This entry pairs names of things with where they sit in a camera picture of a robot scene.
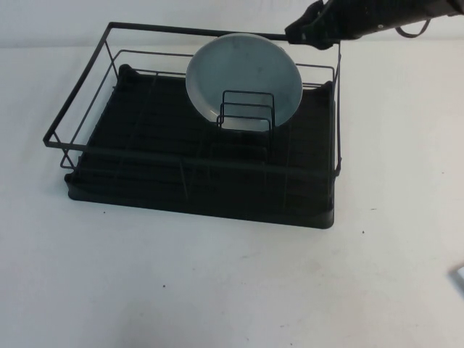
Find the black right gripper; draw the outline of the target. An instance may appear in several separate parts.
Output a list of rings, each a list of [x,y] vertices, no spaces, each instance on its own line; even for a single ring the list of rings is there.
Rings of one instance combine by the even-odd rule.
[[[340,1],[316,1],[303,16],[285,29],[290,44],[304,44],[316,49],[330,49],[340,42]]]

